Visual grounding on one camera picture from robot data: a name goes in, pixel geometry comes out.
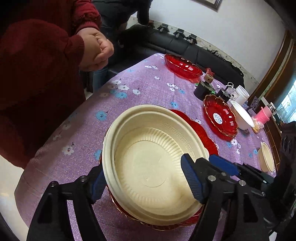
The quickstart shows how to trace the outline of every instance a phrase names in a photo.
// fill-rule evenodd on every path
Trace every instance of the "red glass bowl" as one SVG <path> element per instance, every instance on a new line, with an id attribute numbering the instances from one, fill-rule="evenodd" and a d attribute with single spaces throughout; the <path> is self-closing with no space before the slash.
<path id="1" fill-rule="evenodd" d="M 198 134 L 199 138 L 201 139 L 202 143 L 204 144 L 205 148 L 209 151 L 209 154 L 212 155 L 212 154 L 216 154 L 216 155 L 219 155 L 219 152 L 218 152 L 218 149 L 215 145 L 215 143 L 207 136 L 207 133 L 206 131 L 204 130 L 204 128 L 198 124 L 197 122 L 191 120 L 187 115 L 185 115 L 183 112 L 181 111 L 178 111 L 178 110 L 171 110 L 173 111 L 174 113 L 176 113 L 177 115 L 179 115 L 180 117 L 182 117 L 194 130 L 195 132 Z M 102 162 L 102 153 L 100 155 L 100 158 L 99 158 L 99 164 Z M 151 225 L 151 224 L 148 224 L 148 223 L 144 223 L 136 218 L 134 218 L 132 215 L 130 215 L 127 211 L 125 211 L 120 205 L 119 203 L 115 200 L 115 198 L 113 197 L 112 193 L 110 192 L 108 186 L 106 186 L 108 191 L 109 191 L 109 194 L 110 194 L 110 197 L 111 197 L 111 200 L 112 202 L 114 203 L 114 205 L 116 206 L 116 208 L 121 212 L 123 213 L 126 217 L 128 218 L 131 218 L 133 220 L 136 220 L 136 221 L 139 221 L 140 223 L 142 223 L 143 225 L 145 226 L 148 226 L 150 228 L 153 228 L 155 230 L 159 230 L 159 231 L 169 231 L 169 230 L 173 230 L 173 229 L 176 229 L 178 227 L 185 227 L 185 226 L 190 226 L 190 225 L 193 225 L 195 223 L 197 223 L 197 221 L 199 220 L 199 217 L 203 211 L 203 208 L 204 206 L 202 206 L 196 214 L 194 214 L 191 218 L 188 218 L 187 220 L 185 220 L 184 222 L 182 223 L 177 223 L 177 224 L 174 224 L 174 225 L 168 225 L 168 226 L 157 226 L 157 225 Z"/>
<path id="2" fill-rule="evenodd" d="M 237 134 L 235 115 L 220 97 L 207 95 L 204 99 L 204 114 L 212 131 L 223 140 L 230 141 Z"/>
<path id="3" fill-rule="evenodd" d="M 166 54 L 165 63 L 167 67 L 177 76 L 187 79 L 192 83 L 199 83 L 200 77 L 203 75 L 202 70 L 195 64 L 182 57 Z"/>

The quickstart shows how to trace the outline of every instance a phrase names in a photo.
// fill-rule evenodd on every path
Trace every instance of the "floral tablecloth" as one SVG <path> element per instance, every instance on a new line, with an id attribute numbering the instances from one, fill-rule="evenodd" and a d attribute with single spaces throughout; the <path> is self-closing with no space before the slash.
<path id="1" fill-rule="evenodd" d="M 223 87 L 216 80 L 213 85 Z M 250 129 L 248 134 L 239 131 L 230 142 L 219 139 L 204 120 L 203 102 L 194 96 L 194 89 L 194 84 L 166 68 L 163 54 L 154 54 L 112 78 L 56 129 L 24 170 L 15 198 L 25 223 L 30 225 L 38 202 L 51 181 L 72 182 L 87 175 L 98 164 L 106 130 L 123 111 L 140 104 L 160 105 L 186 113 L 203 126 L 216 143 L 220 156 L 260 169 L 258 149 L 261 141 L 268 143 L 265 132 L 254 134 Z M 75 240 L 81 240 L 73 203 L 69 201 L 68 206 L 73 235 Z M 120 213 L 106 189 L 93 208 L 108 241 L 186 241 L 194 228 L 192 225 L 162 232 L 146 227 Z M 221 213 L 220 217 L 214 240 L 220 240 L 223 232 L 225 215 Z"/>

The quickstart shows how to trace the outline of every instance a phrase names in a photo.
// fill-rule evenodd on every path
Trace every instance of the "person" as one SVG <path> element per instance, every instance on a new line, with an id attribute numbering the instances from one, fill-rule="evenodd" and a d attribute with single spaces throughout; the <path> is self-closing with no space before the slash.
<path id="1" fill-rule="evenodd" d="M 109 59 L 112 64 L 119 58 L 120 47 L 117 38 L 120 32 L 124 31 L 127 21 L 132 14 L 137 12 L 138 22 L 142 25 L 152 23 L 149 21 L 149 9 L 152 0 L 93 0 L 92 3 L 100 11 L 102 26 L 101 32 L 111 40 L 114 45 L 115 53 Z M 94 71 L 93 91 L 98 90 L 107 81 L 108 67 Z"/>
<path id="2" fill-rule="evenodd" d="M 114 49 L 90 0 L 21 1 L 0 29 L 0 155 L 25 168 L 85 101 L 78 69 L 104 67 Z"/>

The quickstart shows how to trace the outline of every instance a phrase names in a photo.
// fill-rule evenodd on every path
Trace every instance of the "jeans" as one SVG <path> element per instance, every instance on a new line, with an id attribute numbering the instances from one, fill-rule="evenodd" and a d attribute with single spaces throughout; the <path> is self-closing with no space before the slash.
<path id="1" fill-rule="evenodd" d="M 105 66 L 102 69 L 94 71 L 93 76 L 93 90 L 94 92 L 100 89 L 108 80 L 107 80 L 108 66 Z"/>
<path id="2" fill-rule="evenodd" d="M 115 27 L 109 27 L 104 23 L 104 19 L 102 19 L 102 26 L 100 28 L 100 31 L 102 34 L 105 35 L 107 39 L 109 39 L 114 46 L 114 55 L 111 56 L 108 61 L 109 63 L 112 63 L 116 60 L 116 54 L 118 53 L 118 48 L 117 48 L 117 29 Z M 108 66 L 105 66 L 102 69 L 99 69 L 97 71 L 94 71 L 94 76 L 93 76 L 93 90 L 94 92 L 97 91 L 99 88 L 101 88 L 107 81 L 107 73 L 108 73 Z"/>

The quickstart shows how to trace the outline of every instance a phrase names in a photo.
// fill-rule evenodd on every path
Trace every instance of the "window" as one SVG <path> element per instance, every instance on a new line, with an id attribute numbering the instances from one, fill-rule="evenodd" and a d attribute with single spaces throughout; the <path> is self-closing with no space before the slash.
<path id="1" fill-rule="evenodd" d="M 296 80 L 276 110 L 285 123 L 296 121 Z"/>

